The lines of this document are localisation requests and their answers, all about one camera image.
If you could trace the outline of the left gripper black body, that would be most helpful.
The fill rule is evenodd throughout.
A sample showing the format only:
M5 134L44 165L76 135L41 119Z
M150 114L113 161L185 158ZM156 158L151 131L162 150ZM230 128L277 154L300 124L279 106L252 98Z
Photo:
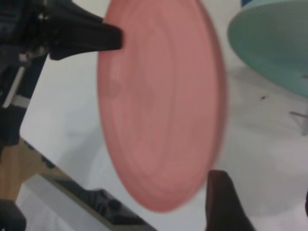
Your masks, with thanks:
M0 2L0 58L33 59L50 52L47 22L51 0Z

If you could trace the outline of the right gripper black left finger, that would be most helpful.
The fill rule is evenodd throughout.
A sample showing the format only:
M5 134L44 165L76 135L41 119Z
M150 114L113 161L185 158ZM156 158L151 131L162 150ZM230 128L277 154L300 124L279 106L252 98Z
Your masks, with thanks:
M254 231L227 172L211 170L205 200L207 231Z

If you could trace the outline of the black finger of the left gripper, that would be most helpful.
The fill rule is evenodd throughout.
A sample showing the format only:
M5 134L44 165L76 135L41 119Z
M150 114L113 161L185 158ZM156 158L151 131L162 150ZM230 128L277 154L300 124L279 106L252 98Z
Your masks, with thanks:
M66 26L49 40L49 55L58 61L82 53L119 50L122 39L123 31L112 25Z
M45 6L51 13L57 16L85 22L103 22L103 18L84 10L71 0L46 0Z

